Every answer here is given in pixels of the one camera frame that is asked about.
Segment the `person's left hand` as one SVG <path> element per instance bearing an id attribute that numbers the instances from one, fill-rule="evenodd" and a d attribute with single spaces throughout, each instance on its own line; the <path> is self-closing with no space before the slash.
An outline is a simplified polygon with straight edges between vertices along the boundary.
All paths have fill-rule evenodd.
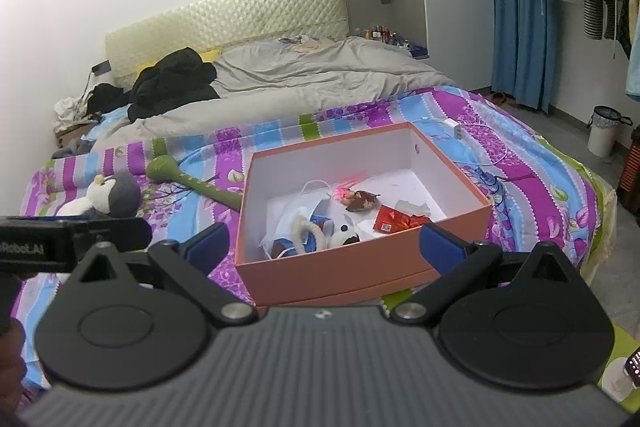
<path id="1" fill-rule="evenodd" d="M 0 341 L 0 399 L 1 404 L 12 411 L 20 404 L 23 394 L 22 381 L 26 375 L 22 357 L 24 342 L 23 325 L 12 319 Z"/>

